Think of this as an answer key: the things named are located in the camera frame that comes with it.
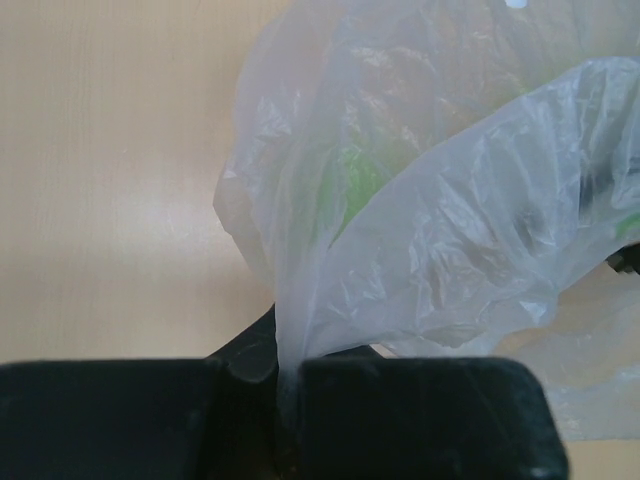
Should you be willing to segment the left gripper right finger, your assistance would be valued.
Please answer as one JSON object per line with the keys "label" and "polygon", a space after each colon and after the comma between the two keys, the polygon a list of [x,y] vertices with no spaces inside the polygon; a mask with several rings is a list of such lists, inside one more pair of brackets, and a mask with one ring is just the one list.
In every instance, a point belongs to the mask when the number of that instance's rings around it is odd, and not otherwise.
{"label": "left gripper right finger", "polygon": [[299,370],[306,479],[566,479],[545,393],[503,358],[338,353]]}

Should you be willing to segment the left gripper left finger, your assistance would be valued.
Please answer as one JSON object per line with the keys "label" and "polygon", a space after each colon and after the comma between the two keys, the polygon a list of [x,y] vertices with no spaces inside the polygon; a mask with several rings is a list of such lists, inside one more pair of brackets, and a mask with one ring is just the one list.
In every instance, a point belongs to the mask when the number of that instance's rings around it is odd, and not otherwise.
{"label": "left gripper left finger", "polygon": [[272,479],[275,317],[202,358],[1,367],[5,479]]}

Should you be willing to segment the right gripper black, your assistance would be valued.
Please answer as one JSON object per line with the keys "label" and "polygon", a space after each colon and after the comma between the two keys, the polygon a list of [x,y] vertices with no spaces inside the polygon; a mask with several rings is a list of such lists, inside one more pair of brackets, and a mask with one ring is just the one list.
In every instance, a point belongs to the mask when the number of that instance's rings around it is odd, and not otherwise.
{"label": "right gripper black", "polygon": [[624,247],[607,258],[617,273],[640,274],[640,247]]}

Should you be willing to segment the clear plastic bag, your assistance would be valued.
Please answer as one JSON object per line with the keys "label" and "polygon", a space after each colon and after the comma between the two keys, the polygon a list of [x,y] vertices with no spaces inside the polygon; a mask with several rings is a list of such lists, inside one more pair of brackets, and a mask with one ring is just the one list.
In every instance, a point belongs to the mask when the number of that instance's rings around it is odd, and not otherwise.
{"label": "clear plastic bag", "polygon": [[[639,435],[635,1],[295,1],[240,75],[214,207],[275,294],[279,405],[306,359],[501,354],[570,441]],[[352,139],[415,155],[337,239],[321,171]]]}

